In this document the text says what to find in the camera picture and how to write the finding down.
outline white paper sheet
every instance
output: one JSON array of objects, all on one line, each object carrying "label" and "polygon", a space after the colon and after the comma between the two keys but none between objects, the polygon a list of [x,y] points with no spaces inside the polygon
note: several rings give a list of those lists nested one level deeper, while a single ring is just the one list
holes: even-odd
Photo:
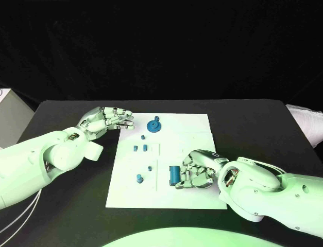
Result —
[{"label": "white paper sheet", "polygon": [[[190,152],[195,149],[216,152],[208,114],[133,115],[136,129],[120,131],[106,207],[227,209],[227,204],[218,199],[217,183],[204,190],[177,190],[169,185],[169,167],[182,164]],[[156,116],[162,130],[152,133],[146,125]],[[138,174],[143,176],[142,184],[138,183]]]}]

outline small blue piece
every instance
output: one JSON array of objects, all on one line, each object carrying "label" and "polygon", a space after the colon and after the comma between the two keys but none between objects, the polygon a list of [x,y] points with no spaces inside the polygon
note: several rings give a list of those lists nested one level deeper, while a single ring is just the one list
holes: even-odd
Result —
[{"label": "small blue piece", "polygon": [[156,116],[156,119],[148,123],[146,127],[152,133],[156,133],[162,129],[162,124],[159,122],[159,116]]},{"label": "small blue piece", "polygon": [[171,166],[171,186],[181,182],[181,167]]},{"label": "small blue piece", "polygon": [[142,175],[141,175],[141,174],[138,174],[138,182],[142,184],[142,183],[143,183],[143,181],[145,181],[145,179],[143,179]]}]

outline dark table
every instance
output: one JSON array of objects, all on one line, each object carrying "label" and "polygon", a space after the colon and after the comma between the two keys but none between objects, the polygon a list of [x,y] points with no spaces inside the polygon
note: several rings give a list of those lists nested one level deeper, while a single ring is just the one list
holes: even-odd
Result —
[{"label": "dark table", "polygon": [[[217,152],[230,160],[249,157],[291,173],[323,177],[323,164],[278,100],[45,101],[19,141],[74,127],[97,106],[135,113],[208,113]],[[255,223],[231,209],[106,208],[119,131],[109,131],[96,142],[105,146],[100,160],[84,159],[44,188],[31,219],[5,246],[103,246],[133,233],[181,226],[230,230],[283,246],[323,246],[321,238],[289,229],[273,218]],[[34,197],[0,210],[0,229]],[[22,221],[0,235],[0,243]]]}]

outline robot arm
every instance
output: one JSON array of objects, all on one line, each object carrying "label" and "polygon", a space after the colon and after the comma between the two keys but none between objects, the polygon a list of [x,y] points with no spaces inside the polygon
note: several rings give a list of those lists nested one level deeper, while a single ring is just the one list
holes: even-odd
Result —
[{"label": "robot arm", "polygon": [[135,129],[132,112],[94,108],[77,127],[54,131],[0,150],[0,209],[28,198],[81,163],[97,161],[103,146],[92,142],[107,130]]},{"label": "robot arm", "polygon": [[[184,180],[182,176],[177,189],[210,188],[218,179],[220,199],[242,217],[260,222],[270,216],[296,231],[323,238],[323,178],[283,173],[273,165],[243,157],[229,162],[220,155],[226,160],[216,165],[217,156],[204,150],[191,152],[184,166],[193,159],[197,165],[188,166],[187,171],[195,174],[191,180]],[[270,166],[282,174],[275,175],[260,165]],[[195,166],[204,168],[201,173]]]}]

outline black backdrop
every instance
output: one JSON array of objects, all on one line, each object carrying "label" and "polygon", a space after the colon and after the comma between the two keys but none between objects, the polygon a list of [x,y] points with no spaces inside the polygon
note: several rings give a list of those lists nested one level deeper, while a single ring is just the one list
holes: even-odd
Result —
[{"label": "black backdrop", "polygon": [[323,1],[0,3],[0,86],[34,109],[269,98],[323,111]]}]

